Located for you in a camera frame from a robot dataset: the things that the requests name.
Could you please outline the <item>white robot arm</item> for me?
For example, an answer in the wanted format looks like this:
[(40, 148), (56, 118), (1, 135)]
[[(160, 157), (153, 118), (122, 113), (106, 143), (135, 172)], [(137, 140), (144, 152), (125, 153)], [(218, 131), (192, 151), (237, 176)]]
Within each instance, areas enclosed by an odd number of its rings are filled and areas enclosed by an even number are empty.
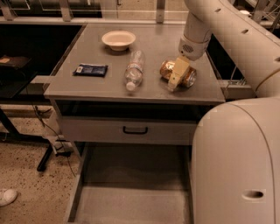
[(280, 44), (229, 0), (184, 0), (190, 60), (212, 32), (254, 90), (199, 121), (190, 179), (194, 224), (280, 224)]

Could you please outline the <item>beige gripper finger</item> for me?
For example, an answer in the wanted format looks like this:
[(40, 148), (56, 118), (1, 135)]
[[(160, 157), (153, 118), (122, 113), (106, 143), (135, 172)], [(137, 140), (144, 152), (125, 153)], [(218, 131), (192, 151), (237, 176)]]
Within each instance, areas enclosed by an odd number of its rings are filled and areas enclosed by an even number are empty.
[(186, 73), (181, 73), (181, 72), (175, 72), (173, 71), (171, 73), (170, 79), (168, 80), (168, 88), (171, 91), (174, 91), (177, 86), (183, 81), (183, 79), (185, 78)]

